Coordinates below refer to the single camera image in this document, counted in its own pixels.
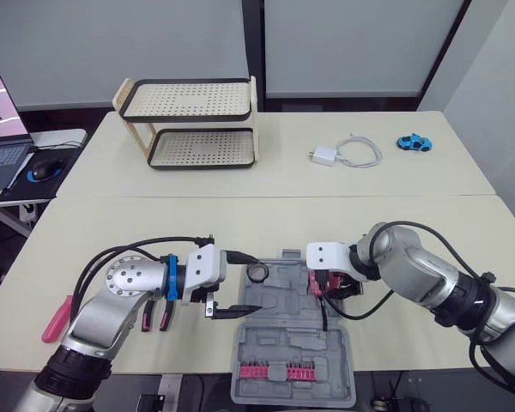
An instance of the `white table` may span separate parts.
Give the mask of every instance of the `white table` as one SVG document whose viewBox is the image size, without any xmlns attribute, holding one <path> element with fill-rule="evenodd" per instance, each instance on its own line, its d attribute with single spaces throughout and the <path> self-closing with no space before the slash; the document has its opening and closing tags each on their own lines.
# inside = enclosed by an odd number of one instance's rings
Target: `white table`
<svg viewBox="0 0 515 412">
<path fill-rule="evenodd" d="M 157 125 L 157 130 L 166 127 Z M 170 124 L 169 127 L 181 127 Z M 115 112 L 108 113 L 58 191 L 58 197 L 340 197 L 491 195 L 494 189 L 440 112 L 257 113 L 258 162 L 248 169 L 158 171 Z M 318 144 L 350 132 L 384 154 L 368 169 L 312 163 Z M 400 136 L 433 141 L 427 153 L 403 151 Z M 370 156 L 359 143 L 344 153 Z"/>
<path fill-rule="evenodd" d="M 34 140 L 34 144 L 36 146 L 51 146 L 55 144 L 65 143 L 65 142 L 74 142 L 74 143 L 82 143 L 86 138 L 86 131 L 83 129 L 70 129 L 70 130 L 51 130 L 51 131 L 41 131 L 31 133 L 31 137 Z M 30 158 L 33 157 L 32 154 L 28 154 L 25 161 L 19 166 L 19 169 L 15 173 L 15 176 L 19 174 L 22 168 L 28 163 Z M 49 202 L 49 199 L 40 199 L 40 200 L 14 200 L 8 202 L 0 202 L 0 208 L 4 208 L 7 206 L 16 206 L 24 203 L 44 203 Z M 12 229 L 27 237 L 30 234 L 30 228 L 20 221 L 16 216 L 10 214 L 7 210 L 0 209 L 0 221 L 10 226 Z"/>
<path fill-rule="evenodd" d="M 207 235 L 225 249 L 278 258 L 282 248 L 312 241 L 355 242 L 378 221 L 409 219 L 439 230 L 477 272 L 491 270 L 497 284 L 515 287 L 515 219 L 497 196 L 322 198 L 83 198 L 51 202 L 0 287 L 0 369 L 40 370 L 57 344 L 40 336 L 70 294 L 86 262 L 112 246 L 155 236 Z M 429 251 L 453 262 L 431 235 L 420 233 Z M 194 245 L 153 245 L 186 259 Z M 100 287 L 103 273 L 88 291 Z M 216 298 L 235 304 L 240 267 L 230 266 Z M 382 282 L 345 304 L 363 313 L 385 293 Z M 161 313 L 164 301 L 158 304 Z M 170 330 L 131 332 L 115 373 L 223 373 L 230 370 L 239 320 L 206 320 L 203 306 L 178 306 Z M 372 317 L 342 321 L 351 339 L 355 370 L 470 367 L 469 341 L 455 328 L 394 296 Z"/>
</svg>

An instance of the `blue toy car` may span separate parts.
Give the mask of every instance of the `blue toy car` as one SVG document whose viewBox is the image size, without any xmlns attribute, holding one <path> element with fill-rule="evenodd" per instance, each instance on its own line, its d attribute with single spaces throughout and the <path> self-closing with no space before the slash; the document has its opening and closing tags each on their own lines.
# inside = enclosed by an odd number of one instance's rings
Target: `blue toy car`
<svg viewBox="0 0 515 412">
<path fill-rule="evenodd" d="M 421 152 L 427 152 L 433 148 L 433 144 L 428 138 L 421 137 L 415 133 L 412 133 L 410 136 L 399 137 L 397 146 L 402 150 L 419 150 Z"/>
</svg>

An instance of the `black mouse pad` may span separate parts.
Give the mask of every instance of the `black mouse pad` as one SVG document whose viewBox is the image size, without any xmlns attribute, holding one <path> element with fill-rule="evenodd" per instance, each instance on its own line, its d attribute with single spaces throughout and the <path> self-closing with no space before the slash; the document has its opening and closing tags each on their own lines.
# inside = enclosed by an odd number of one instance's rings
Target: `black mouse pad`
<svg viewBox="0 0 515 412">
<path fill-rule="evenodd" d="M 31 160 L 17 174 L 14 183 L 0 194 L 0 202 L 14 200 L 53 199 L 67 173 L 75 164 L 82 150 L 80 148 L 53 148 L 36 152 Z M 29 181 L 27 174 L 39 161 L 63 161 L 56 176 L 40 181 Z"/>
</svg>

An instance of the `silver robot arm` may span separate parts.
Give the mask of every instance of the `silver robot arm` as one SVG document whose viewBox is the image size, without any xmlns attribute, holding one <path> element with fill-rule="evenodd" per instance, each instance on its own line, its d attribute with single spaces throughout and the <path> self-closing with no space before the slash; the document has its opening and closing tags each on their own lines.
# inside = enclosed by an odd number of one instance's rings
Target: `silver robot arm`
<svg viewBox="0 0 515 412">
<path fill-rule="evenodd" d="M 233 253 L 238 252 L 210 244 L 194 251 L 187 265 L 178 265 L 174 255 L 162 262 L 122 257 L 111 264 L 100 291 L 82 307 L 15 412 L 93 410 L 94 393 L 110 375 L 111 362 L 133 329 L 139 307 L 149 299 L 206 303 L 207 318 L 237 318 L 259 309 L 218 309 L 214 302 L 214 291 L 225 280 Z"/>
<path fill-rule="evenodd" d="M 455 325 L 470 339 L 478 328 L 477 345 L 485 359 L 515 389 L 515 298 L 492 286 L 491 274 L 466 275 L 424 250 L 413 230 L 384 223 L 356 245 L 309 244 L 307 266 L 342 271 L 357 280 L 381 279 L 395 293 L 432 312 L 437 323 Z"/>
</svg>

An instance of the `pliers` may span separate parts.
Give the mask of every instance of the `pliers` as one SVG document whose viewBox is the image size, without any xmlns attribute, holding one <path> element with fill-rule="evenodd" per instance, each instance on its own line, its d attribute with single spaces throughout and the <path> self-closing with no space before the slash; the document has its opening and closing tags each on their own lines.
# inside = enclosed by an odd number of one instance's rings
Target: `pliers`
<svg viewBox="0 0 515 412">
<path fill-rule="evenodd" d="M 143 318 L 141 322 L 141 332 L 149 332 L 153 324 L 153 311 L 155 310 L 156 300 L 148 300 L 143 309 Z M 160 331 L 165 332 L 172 320 L 175 309 L 175 300 L 167 300 L 164 314 L 162 315 Z"/>
</svg>

